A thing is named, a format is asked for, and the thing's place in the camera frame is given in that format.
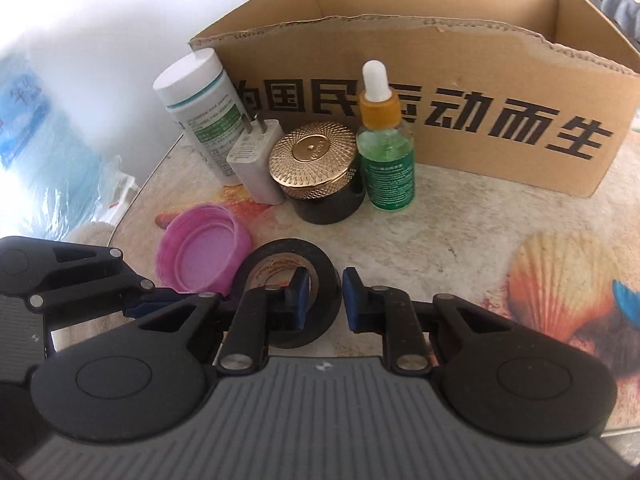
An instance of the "bottle label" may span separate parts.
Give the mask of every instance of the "bottle label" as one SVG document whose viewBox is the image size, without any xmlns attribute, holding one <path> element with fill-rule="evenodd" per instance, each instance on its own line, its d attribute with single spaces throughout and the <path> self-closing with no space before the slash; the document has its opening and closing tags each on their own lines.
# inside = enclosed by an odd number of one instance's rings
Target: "bottle label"
<svg viewBox="0 0 640 480">
<path fill-rule="evenodd" d="M 235 177 L 226 156 L 244 132 L 244 106 L 228 75 L 196 100 L 169 110 L 219 178 Z"/>
<path fill-rule="evenodd" d="M 414 199 L 414 150 L 390 162 L 362 157 L 362 169 L 374 206 L 391 211 L 403 208 Z"/>
</svg>

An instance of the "patterned tablecloth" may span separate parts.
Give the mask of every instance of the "patterned tablecloth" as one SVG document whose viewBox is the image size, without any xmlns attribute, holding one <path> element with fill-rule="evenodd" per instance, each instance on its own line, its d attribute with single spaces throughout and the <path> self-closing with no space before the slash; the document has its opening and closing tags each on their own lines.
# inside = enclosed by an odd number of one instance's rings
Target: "patterned tablecloth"
<svg viewBox="0 0 640 480">
<path fill-rule="evenodd" d="M 418 164 L 417 196 L 401 212 L 365 200 L 343 222 L 318 226 L 290 203 L 254 203 L 222 187 L 185 139 L 165 157 L 116 229 L 111 245 L 159 284 L 163 229 L 199 202 L 223 203 L 254 247 L 276 238 L 319 246 L 338 272 L 414 300 L 450 292 L 597 355 L 618 381 L 609 429 L 640 426 L 640 134 L 630 132 L 597 192 L 574 198 L 490 177 Z M 380 338 L 348 330 L 344 310 L 312 344 L 278 354 L 380 354 Z"/>
</svg>

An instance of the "orange seashell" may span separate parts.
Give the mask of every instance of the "orange seashell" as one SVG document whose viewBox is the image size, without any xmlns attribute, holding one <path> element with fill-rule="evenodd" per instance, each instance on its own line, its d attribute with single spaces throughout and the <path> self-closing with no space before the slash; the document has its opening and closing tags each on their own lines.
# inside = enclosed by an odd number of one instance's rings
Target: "orange seashell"
<svg viewBox="0 0 640 480">
<path fill-rule="evenodd" d="M 587 233 L 540 233 L 511 261 L 508 303 L 520 323 L 560 341 L 614 308 L 614 256 Z"/>
</svg>

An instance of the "tape roll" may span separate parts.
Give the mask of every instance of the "tape roll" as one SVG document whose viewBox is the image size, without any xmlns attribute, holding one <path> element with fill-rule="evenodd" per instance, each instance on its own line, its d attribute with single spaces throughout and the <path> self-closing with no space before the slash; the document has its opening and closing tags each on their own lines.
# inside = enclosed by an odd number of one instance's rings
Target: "tape roll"
<svg viewBox="0 0 640 480">
<path fill-rule="evenodd" d="M 231 285 L 240 298 L 246 290 L 264 285 L 287 285 L 297 267 L 309 271 L 309 308 L 300 332 L 271 332 L 276 348 L 297 348 L 318 339 L 332 325 L 340 310 L 340 277 L 329 257 L 305 240 L 283 238 L 258 247 L 242 262 Z"/>
</svg>

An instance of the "dropper bottle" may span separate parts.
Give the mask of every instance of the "dropper bottle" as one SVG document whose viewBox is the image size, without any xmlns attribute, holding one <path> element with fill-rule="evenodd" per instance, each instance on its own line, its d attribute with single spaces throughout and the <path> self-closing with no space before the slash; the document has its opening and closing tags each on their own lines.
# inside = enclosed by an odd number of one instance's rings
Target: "dropper bottle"
<svg viewBox="0 0 640 480">
<path fill-rule="evenodd" d="M 385 66 L 367 61 L 358 96 L 362 127 L 356 136 L 367 193 L 374 206 L 399 210 L 414 199 L 414 135 L 402 118 L 398 94 L 389 88 Z"/>
</svg>

